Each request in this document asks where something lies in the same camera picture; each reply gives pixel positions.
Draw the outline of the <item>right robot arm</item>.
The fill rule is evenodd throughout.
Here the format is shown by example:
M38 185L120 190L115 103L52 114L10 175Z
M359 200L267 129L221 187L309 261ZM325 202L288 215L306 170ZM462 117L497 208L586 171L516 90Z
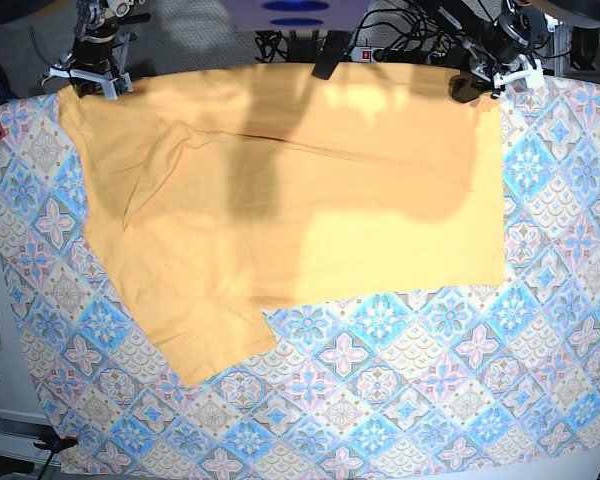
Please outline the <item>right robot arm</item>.
M151 20L137 13L134 0L90 0L76 3L72 48L55 63L47 62L45 78L69 81L80 98L99 94L116 100L133 90L126 62L137 35L126 28Z

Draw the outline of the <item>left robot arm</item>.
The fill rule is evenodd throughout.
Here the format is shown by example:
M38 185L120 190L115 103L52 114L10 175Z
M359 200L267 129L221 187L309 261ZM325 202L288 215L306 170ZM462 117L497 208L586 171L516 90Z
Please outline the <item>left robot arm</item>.
M449 93L469 103L488 93L497 99L506 87L521 82L530 90L545 86L536 50L545 46L557 23L521 1L503 1L492 20L478 17L462 1L426 1L422 8L461 53L459 73Z

